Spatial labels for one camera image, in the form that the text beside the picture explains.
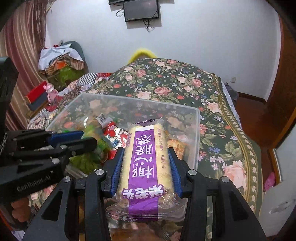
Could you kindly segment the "left hand holding gripper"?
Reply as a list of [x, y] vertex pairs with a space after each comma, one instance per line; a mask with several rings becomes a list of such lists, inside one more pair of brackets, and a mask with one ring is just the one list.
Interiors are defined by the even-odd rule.
[[30, 219], [31, 209], [29, 207], [28, 197], [24, 197], [12, 202], [11, 206], [13, 208], [11, 214], [14, 219], [18, 220], [21, 223], [24, 223]]

